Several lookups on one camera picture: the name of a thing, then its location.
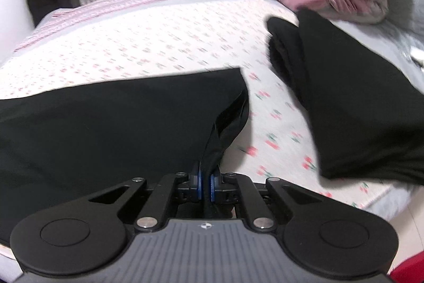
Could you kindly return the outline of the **black pants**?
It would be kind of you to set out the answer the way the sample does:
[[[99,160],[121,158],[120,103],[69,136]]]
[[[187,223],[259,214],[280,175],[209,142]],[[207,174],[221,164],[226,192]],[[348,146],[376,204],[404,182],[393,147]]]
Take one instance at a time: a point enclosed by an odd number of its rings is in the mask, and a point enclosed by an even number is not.
[[[39,210],[133,177],[253,163],[261,178],[423,184],[423,94],[317,13],[270,17],[272,72],[78,85],[1,102],[1,242]]]

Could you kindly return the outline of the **pink striped patterned cloth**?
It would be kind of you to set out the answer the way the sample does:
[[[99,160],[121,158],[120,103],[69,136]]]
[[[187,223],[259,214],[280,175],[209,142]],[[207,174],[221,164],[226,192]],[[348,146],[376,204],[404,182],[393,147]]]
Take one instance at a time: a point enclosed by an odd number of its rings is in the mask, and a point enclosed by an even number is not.
[[[161,1],[167,0],[97,0],[77,8],[59,8],[49,13],[33,33],[17,45],[14,52],[17,53],[19,50],[30,47],[40,40],[76,24],[81,24],[103,15]]]

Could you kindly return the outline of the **cherry print white blanket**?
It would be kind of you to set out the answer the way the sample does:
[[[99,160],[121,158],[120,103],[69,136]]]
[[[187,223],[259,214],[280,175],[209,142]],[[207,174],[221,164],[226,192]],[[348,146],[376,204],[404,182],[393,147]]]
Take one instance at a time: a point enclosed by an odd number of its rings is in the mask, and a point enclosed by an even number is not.
[[[299,106],[271,69],[269,16],[297,18],[265,0],[154,6],[67,29],[19,49],[1,65],[1,97],[55,88],[240,67],[249,88],[251,127],[226,152],[225,169],[255,182],[281,177],[357,208],[392,218],[410,201],[395,182],[319,177],[318,156]]]

